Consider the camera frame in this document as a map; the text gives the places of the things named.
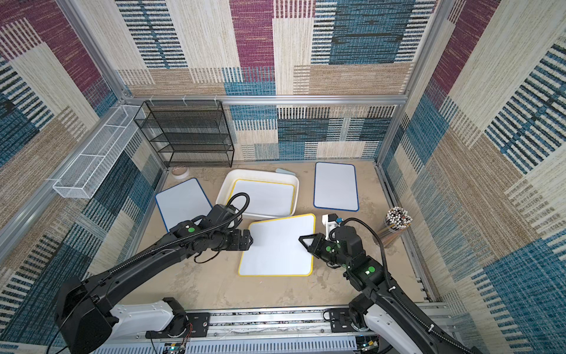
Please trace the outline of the yellow-framed whiteboard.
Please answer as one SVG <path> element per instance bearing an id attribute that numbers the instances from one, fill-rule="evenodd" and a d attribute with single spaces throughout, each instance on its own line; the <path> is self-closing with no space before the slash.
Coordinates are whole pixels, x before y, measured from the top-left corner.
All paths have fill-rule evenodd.
<path id="1" fill-rule="evenodd" d="M 228 201 L 238 193 L 249 195 L 249 205 L 243 213 L 246 218 L 284 218 L 293 214 L 296 188 L 292 184 L 237 179 Z"/>
<path id="2" fill-rule="evenodd" d="M 314 214 L 256 221 L 249 231 L 254 239 L 243 252 L 240 277 L 308 277 L 313 270 L 313 256 L 299 238 L 315 233 Z"/>

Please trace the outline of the white plastic storage box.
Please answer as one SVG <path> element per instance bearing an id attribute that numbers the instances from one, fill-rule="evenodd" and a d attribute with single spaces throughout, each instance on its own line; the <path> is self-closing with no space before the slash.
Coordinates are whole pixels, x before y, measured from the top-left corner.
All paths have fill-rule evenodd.
<path id="1" fill-rule="evenodd" d="M 295 207 L 294 212 L 296 211 L 297 199 L 299 194 L 299 180 L 295 176 L 285 175 L 281 173 L 275 172 L 266 172 L 266 171 L 254 171 L 254 170 L 243 170 L 243 169 L 236 169 L 229 172 L 222 184 L 221 190 L 218 193 L 218 197 L 216 200 L 217 204 L 227 204 L 228 203 L 228 195 L 231 192 L 231 188 L 237 179 L 246 179 L 246 180 L 253 180 L 253 181 L 269 181 L 269 182 L 281 182 L 285 184 L 292 184 L 296 188 L 295 194 Z M 273 218 L 265 218 L 265 219 L 251 219 L 255 221 L 261 220 L 268 220 Z"/>

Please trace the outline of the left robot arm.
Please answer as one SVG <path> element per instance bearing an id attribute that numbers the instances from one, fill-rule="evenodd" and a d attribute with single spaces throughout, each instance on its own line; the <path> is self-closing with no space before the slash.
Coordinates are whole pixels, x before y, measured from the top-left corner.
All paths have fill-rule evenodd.
<path id="1" fill-rule="evenodd" d="M 207 249 L 247 251 L 248 230 L 201 229 L 180 223 L 158 242 L 123 263 L 86 280 L 71 277 L 55 297 L 55 324 L 71 353 L 91 353 L 111 336 L 118 318 L 111 309 L 163 270 Z"/>

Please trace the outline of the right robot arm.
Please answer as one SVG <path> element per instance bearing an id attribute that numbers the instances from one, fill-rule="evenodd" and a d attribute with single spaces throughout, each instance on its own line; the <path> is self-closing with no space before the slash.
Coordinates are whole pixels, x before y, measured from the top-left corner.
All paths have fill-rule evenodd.
<path id="1" fill-rule="evenodd" d="M 398 353 L 480 353 L 442 330 L 399 287 L 386 269 L 367 255 L 361 237 L 350 226 L 339 226 L 327 239 L 318 233 L 299 237 L 315 258 L 344 270 L 343 276 L 359 295 L 349 303 L 352 326 L 368 329 Z"/>

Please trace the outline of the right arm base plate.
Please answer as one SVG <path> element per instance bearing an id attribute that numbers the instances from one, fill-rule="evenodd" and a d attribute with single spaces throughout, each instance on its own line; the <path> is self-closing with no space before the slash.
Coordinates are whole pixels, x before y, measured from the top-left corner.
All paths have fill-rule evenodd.
<path id="1" fill-rule="evenodd" d="M 330 308 L 325 311 L 333 333 L 367 332 L 363 315 L 353 308 Z"/>

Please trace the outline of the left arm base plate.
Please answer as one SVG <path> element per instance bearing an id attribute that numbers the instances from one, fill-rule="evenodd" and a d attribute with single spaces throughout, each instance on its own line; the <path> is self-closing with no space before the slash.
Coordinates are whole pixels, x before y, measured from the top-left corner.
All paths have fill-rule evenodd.
<path id="1" fill-rule="evenodd" d="M 188 313 L 175 316 L 165 329 L 160 331 L 148 331 L 146 339 L 168 339 L 181 340 L 206 337 L 209 330 L 209 312 Z"/>

